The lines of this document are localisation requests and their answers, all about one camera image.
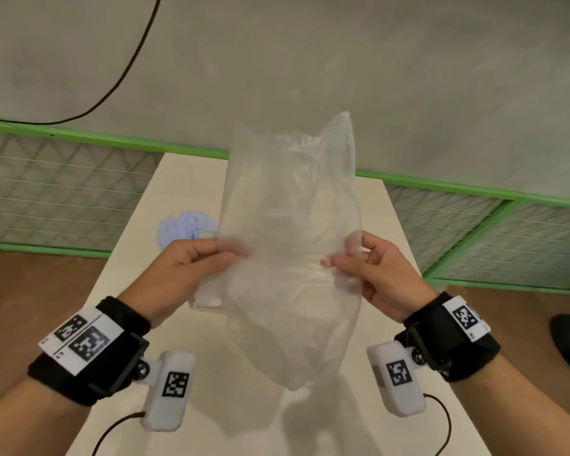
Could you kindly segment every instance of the metal grid panel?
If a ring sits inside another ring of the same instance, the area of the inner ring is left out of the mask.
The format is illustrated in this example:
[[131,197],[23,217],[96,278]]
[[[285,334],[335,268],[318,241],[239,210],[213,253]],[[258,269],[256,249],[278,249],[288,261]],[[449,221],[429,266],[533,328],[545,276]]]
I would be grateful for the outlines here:
[[570,208],[523,206],[435,277],[570,289]]
[[385,185],[422,273],[502,203],[496,198]]
[[0,243],[112,250],[161,157],[0,133]]

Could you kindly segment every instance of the crumpled blue glove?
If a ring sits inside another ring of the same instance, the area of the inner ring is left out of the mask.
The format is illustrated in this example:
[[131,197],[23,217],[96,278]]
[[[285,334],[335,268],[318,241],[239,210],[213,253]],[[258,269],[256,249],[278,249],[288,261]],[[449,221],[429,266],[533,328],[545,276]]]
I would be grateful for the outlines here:
[[201,211],[184,211],[160,221],[156,243],[162,251],[174,240],[196,240],[202,231],[217,232],[218,222]]

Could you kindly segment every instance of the forearm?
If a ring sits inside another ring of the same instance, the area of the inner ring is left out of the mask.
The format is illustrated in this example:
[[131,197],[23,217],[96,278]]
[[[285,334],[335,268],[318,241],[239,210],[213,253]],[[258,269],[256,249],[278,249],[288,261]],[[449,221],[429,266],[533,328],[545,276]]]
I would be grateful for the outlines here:
[[502,354],[452,389],[494,456],[570,456],[570,415]]
[[0,400],[0,456],[63,456],[90,411],[26,377]]

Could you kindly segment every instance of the hand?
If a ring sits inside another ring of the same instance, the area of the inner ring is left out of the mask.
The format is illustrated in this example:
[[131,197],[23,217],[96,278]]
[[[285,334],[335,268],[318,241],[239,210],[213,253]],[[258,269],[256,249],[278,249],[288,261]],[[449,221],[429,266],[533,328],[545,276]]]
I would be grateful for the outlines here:
[[155,328],[194,295],[203,278],[229,268],[236,260],[234,253],[217,252],[215,239],[175,240],[118,299]]
[[396,245],[366,231],[361,245],[370,250],[361,258],[333,255],[322,263],[363,278],[363,297],[380,312],[402,323],[437,297]]

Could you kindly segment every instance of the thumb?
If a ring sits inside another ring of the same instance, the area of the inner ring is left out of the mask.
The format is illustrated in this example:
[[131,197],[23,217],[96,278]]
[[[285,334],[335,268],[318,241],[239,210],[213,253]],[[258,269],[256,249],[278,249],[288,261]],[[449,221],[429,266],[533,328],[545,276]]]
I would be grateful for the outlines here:
[[187,266],[188,275],[192,276],[196,280],[196,283],[198,283],[206,276],[228,269],[235,261],[236,254],[234,253],[213,254],[213,256],[201,259]]
[[368,264],[362,259],[352,258],[345,255],[332,257],[334,266],[349,276],[360,276],[364,280],[375,285],[380,278],[378,266]]

